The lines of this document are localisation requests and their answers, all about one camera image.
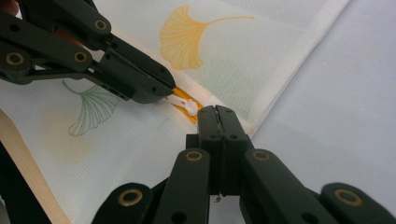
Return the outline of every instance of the white surface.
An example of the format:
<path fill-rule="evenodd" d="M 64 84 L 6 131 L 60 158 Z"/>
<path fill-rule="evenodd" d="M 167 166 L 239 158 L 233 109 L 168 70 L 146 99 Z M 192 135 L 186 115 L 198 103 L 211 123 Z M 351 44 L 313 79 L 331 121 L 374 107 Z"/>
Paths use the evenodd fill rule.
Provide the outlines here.
<path fill-rule="evenodd" d="M 344 182 L 396 215 L 396 1 L 352 0 L 253 138 L 308 188 Z M 242 223 L 238 201 L 211 223 Z"/>

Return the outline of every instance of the cloth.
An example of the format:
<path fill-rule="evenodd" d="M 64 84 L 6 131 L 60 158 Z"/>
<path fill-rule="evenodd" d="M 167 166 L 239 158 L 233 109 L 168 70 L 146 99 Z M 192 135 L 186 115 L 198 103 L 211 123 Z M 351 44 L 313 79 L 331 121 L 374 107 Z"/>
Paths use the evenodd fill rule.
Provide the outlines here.
<path fill-rule="evenodd" d="M 95 4 L 116 35 L 165 65 L 201 105 L 233 109 L 251 136 L 347 2 Z M 168 177 L 185 134 L 196 133 L 195 124 L 165 101 L 120 101 L 85 80 L 0 81 L 0 92 L 0 108 L 72 223 L 91 222 L 124 183 L 153 187 Z"/>

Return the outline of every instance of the yellow ginkgo leaf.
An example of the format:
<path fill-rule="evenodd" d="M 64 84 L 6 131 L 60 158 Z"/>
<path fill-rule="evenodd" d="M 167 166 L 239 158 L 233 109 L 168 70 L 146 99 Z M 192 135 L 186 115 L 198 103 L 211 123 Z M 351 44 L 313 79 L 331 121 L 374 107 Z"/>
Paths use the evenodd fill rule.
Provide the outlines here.
<path fill-rule="evenodd" d="M 199 43 L 208 25 L 216 21 L 253 18 L 230 17 L 210 22 L 198 22 L 189 16 L 189 8 L 189 6 L 176 8 L 165 22 L 160 34 L 161 54 L 177 70 L 197 68 L 203 64 L 199 57 Z"/>

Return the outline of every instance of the leaf pattern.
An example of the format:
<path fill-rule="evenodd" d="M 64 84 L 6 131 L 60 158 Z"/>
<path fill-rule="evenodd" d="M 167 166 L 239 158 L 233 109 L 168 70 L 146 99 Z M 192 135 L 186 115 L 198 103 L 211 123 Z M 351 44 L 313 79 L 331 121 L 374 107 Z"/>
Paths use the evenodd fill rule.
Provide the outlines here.
<path fill-rule="evenodd" d="M 161 55 L 177 70 L 197 68 L 203 64 L 199 56 L 199 43 L 208 25 L 230 19 L 253 19 L 253 17 L 229 17 L 198 22 L 189 16 L 189 8 L 187 5 L 176 8 L 160 33 Z"/>
<path fill-rule="evenodd" d="M 120 101 L 119 97 L 96 85 L 86 91 L 76 92 L 70 89 L 64 80 L 62 83 L 81 98 L 78 120 L 69 127 L 69 133 L 73 136 L 83 135 L 89 129 L 97 128 L 99 124 L 111 117 Z"/>

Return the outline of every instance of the green ginkgo leaf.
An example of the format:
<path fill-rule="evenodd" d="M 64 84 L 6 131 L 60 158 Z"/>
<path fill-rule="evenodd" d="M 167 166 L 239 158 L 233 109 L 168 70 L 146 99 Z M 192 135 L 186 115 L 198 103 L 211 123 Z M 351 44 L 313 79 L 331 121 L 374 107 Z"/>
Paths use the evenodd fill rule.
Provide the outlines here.
<path fill-rule="evenodd" d="M 69 133 L 73 136 L 83 135 L 89 129 L 97 128 L 99 124 L 111 117 L 120 101 L 119 97 L 96 85 L 86 91 L 77 92 L 70 89 L 64 80 L 62 83 L 81 98 L 78 119 L 69 127 Z"/>

